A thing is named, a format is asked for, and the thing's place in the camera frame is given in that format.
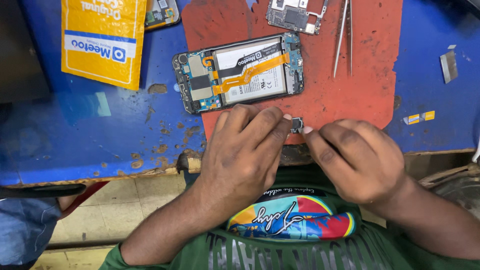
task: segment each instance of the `t-shirt graphic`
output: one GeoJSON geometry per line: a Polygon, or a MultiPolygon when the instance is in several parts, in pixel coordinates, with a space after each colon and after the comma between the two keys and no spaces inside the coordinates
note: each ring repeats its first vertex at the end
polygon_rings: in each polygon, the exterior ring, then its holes
{"type": "Polygon", "coordinates": [[[355,231],[349,212],[334,214],[315,188],[269,189],[254,204],[234,215],[227,231],[267,241],[319,241],[347,237],[355,231]]]}

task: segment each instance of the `red work mat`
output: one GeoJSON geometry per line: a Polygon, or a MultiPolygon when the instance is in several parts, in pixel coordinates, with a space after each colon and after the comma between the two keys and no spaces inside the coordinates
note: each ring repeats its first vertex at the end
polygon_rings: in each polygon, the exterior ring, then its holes
{"type": "MultiPolygon", "coordinates": [[[[188,49],[197,50],[288,31],[268,25],[268,0],[192,0],[182,12],[188,49]]],[[[384,128],[392,119],[402,0],[358,0],[352,3],[353,76],[349,76],[347,39],[344,36],[336,79],[336,31],[341,0],[329,0],[320,34],[300,33],[305,89],[299,95],[255,104],[260,109],[277,106],[305,125],[320,128],[336,119],[367,120],[384,128]]],[[[323,0],[310,0],[307,11],[321,13],[323,0]]],[[[210,138],[221,111],[203,113],[210,138]]],[[[300,134],[287,144],[303,143],[300,134]]]]}

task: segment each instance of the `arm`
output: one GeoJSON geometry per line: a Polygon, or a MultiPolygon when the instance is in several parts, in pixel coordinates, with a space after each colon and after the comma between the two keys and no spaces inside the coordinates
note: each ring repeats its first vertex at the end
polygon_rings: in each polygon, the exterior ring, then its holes
{"type": "Polygon", "coordinates": [[[120,247],[129,265],[170,262],[189,239],[255,202],[274,181],[292,117],[236,105],[216,123],[193,186],[156,210],[120,247]]]}
{"type": "Polygon", "coordinates": [[[303,135],[343,199],[396,223],[430,252],[480,259],[480,221],[406,175],[400,149],[375,126],[338,120],[303,135]]]}

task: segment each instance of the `fingernail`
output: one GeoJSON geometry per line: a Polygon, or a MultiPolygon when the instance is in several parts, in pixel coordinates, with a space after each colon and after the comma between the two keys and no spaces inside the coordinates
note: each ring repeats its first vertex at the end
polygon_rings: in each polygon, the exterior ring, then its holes
{"type": "Polygon", "coordinates": [[[310,132],[312,132],[313,128],[309,127],[309,126],[306,126],[303,128],[303,134],[308,134],[310,132]]]}

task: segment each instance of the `yellow bubble mailer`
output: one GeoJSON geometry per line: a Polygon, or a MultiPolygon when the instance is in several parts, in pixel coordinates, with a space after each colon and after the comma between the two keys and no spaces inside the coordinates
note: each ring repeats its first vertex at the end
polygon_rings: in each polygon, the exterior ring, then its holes
{"type": "Polygon", "coordinates": [[[62,0],[61,70],[138,90],[147,0],[62,0]]]}

